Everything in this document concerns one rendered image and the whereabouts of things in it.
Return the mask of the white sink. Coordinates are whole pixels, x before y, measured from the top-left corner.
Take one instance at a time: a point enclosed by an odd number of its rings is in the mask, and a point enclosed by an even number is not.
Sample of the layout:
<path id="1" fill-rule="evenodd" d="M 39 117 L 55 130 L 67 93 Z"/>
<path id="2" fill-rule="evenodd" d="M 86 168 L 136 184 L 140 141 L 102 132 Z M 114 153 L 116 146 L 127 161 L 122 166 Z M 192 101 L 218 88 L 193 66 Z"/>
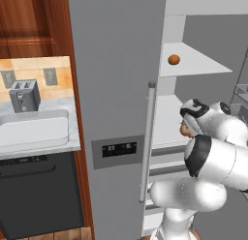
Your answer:
<path id="1" fill-rule="evenodd" d="M 69 141 L 66 109 L 0 116 L 0 153 L 48 148 Z"/>

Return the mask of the brown wooden side panel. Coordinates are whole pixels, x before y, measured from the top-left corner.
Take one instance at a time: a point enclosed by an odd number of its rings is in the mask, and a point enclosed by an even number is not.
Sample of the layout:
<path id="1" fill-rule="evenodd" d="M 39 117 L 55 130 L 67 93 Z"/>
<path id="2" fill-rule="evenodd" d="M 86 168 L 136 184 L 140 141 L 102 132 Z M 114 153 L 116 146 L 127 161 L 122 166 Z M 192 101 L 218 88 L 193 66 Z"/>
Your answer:
<path id="1" fill-rule="evenodd" d="M 78 129 L 78 137 L 79 137 L 79 145 L 80 145 L 80 149 L 74 152 L 76 170 L 77 170 L 77 182 L 78 182 L 78 188 L 80 194 L 84 225 L 90 229 L 91 240 L 95 240 L 93 214 L 92 214 L 89 180 L 88 180 L 88 172 L 87 172 L 87 161 L 85 156 L 85 146 L 83 139 L 83 127 L 81 120 L 81 110 L 80 110 L 79 91 L 78 91 L 77 67 L 76 67 L 69 0 L 65 0 L 64 8 L 66 9 L 66 13 L 65 13 L 66 33 L 69 37 L 69 43 L 67 49 L 69 52 L 70 64 L 71 64 L 72 82 L 74 89 L 76 114 L 77 114 L 77 129 Z"/>

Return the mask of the brown wooden cupboard door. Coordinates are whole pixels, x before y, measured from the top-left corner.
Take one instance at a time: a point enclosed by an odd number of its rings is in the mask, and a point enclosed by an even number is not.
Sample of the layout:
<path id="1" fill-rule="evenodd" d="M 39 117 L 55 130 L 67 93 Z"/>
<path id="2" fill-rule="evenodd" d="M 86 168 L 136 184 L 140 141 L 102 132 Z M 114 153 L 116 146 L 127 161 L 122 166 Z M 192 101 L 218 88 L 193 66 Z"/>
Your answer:
<path id="1" fill-rule="evenodd" d="M 71 47 L 68 0 L 0 0 L 0 58 L 64 56 Z"/>

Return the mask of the grey toaster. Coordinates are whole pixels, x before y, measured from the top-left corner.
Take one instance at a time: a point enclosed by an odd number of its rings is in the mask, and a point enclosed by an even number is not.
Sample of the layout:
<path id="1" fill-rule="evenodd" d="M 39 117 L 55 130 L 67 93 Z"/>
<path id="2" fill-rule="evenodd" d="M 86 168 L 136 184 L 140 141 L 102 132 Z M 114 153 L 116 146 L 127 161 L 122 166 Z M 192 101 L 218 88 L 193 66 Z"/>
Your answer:
<path id="1" fill-rule="evenodd" d="M 15 113 L 39 110 L 41 97 L 36 79 L 16 80 L 9 95 Z"/>

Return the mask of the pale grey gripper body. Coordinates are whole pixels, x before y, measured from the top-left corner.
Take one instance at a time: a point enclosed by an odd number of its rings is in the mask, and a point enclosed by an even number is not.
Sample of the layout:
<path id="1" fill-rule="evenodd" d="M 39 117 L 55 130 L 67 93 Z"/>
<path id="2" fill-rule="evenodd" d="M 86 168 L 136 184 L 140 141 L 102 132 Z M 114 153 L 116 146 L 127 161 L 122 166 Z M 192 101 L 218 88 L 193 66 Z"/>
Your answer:
<path id="1" fill-rule="evenodd" d="M 198 125 L 198 123 L 194 117 L 185 116 L 183 118 L 183 122 L 185 123 L 185 125 L 189 129 L 189 131 L 193 134 L 193 136 L 202 134 L 202 130 L 201 130 L 200 126 Z"/>

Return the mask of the orange pink peach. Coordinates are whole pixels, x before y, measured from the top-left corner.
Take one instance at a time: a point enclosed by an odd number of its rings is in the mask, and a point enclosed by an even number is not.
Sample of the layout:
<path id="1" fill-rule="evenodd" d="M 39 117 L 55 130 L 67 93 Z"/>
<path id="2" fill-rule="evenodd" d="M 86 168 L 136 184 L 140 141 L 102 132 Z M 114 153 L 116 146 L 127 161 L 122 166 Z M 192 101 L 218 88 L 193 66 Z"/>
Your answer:
<path id="1" fill-rule="evenodd" d="M 180 133 L 183 136 L 188 136 L 188 137 L 190 137 L 192 135 L 192 133 L 188 130 L 188 128 L 184 124 L 182 124 L 180 127 Z"/>

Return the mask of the grey fridge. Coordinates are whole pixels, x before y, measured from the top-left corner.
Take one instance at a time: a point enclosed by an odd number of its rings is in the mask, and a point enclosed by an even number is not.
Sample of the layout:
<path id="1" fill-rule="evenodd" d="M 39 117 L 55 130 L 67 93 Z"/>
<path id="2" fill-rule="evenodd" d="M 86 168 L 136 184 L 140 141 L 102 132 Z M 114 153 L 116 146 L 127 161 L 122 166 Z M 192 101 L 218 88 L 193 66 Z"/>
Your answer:
<path id="1" fill-rule="evenodd" d="M 160 76 L 164 44 L 184 43 L 232 70 L 207 75 Z M 248 46 L 248 0 L 166 0 L 157 95 L 181 102 L 229 102 Z M 156 210 L 144 208 L 141 235 L 158 223 Z"/>

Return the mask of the grey closed fridge door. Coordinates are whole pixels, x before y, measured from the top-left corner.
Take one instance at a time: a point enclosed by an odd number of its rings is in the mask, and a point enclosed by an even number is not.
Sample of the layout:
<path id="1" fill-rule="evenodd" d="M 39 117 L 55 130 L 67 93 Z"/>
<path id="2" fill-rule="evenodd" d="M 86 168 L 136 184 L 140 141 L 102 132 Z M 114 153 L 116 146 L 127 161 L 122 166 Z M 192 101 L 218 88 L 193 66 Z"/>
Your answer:
<path id="1" fill-rule="evenodd" d="M 138 240 L 148 83 L 166 0 L 69 0 L 95 240 Z"/>

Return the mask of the orange tangerine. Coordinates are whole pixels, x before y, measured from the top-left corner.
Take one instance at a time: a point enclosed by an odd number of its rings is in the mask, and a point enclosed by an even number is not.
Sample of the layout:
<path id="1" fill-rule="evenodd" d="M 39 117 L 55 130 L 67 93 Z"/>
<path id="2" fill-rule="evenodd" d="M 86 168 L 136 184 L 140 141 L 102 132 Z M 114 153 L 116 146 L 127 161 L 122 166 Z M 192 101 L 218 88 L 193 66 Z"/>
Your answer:
<path id="1" fill-rule="evenodd" d="M 169 57 L 168 62 L 170 65 L 177 65 L 180 62 L 180 57 L 176 54 L 173 54 Z"/>

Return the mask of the white fridge shelf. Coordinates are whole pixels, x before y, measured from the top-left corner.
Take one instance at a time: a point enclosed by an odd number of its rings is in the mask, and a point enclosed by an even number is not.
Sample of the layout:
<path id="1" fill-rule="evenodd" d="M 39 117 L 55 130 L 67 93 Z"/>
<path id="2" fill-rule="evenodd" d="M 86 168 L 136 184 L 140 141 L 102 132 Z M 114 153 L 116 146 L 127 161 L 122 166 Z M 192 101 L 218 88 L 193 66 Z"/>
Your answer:
<path id="1" fill-rule="evenodd" d="M 175 95 L 159 96 L 156 102 L 152 148 L 168 148 L 186 145 L 189 138 L 179 128 L 182 118 L 179 110 L 182 102 Z"/>
<path id="2" fill-rule="evenodd" d="M 179 56 L 177 65 L 169 63 L 173 54 Z M 209 58 L 196 49 L 184 43 L 164 44 L 161 59 L 160 76 L 207 75 L 231 73 L 232 70 Z"/>

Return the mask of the grey wall outlet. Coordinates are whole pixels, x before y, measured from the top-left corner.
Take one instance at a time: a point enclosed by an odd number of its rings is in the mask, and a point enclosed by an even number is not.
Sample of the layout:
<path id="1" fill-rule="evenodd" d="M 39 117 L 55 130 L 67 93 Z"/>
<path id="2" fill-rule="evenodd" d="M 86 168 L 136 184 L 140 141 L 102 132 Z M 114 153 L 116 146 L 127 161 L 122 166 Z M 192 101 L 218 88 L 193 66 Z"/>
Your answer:
<path id="1" fill-rule="evenodd" d="M 47 86 L 52 86 L 52 85 L 58 84 L 55 68 L 44 69 L 44 75 L 45 75 L 45 80 L 46 80 Z"/>
<path id="2" fill-rule="evenodd" d="M 1 72 L 4 85 L 6 88 L 11 88 L 13 83 L 16 80 L 16 76 L 13 70 L 8 70 L 8 71 L 2 71 Z"/>

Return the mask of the black dishwasher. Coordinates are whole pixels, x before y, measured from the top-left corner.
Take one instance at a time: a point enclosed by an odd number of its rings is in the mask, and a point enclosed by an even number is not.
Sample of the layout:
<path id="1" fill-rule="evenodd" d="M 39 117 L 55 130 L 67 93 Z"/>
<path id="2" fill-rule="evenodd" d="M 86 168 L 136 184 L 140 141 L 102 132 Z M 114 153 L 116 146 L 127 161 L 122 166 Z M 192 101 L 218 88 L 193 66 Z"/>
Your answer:
<path id="1" fill-rule="evenodd" d="M 72 152 L 0 161 L 0 167 L 51 163 L 55 169 L 0 179 L 0 229 L 8 240 L 83 225 L 78 178 Z"/>

